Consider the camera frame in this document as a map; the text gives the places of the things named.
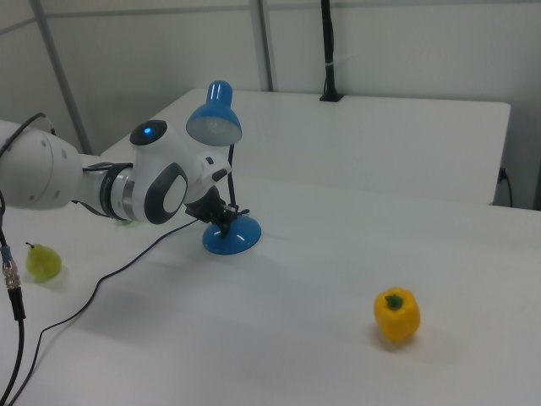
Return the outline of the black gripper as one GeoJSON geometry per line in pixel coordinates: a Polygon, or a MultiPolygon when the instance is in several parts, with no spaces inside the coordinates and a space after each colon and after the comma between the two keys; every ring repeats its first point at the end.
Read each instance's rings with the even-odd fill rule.
{"type": "Polygon", "coordinates": [[[218,189],[209,189],[203,197],[192,203],[185,204],[185,213],[202,222],[215,224],[224,239],[234,220],[238,216],[248,215],[250,209],[241,209],[239,205],[229,204],[221,198],[218,189]]]}

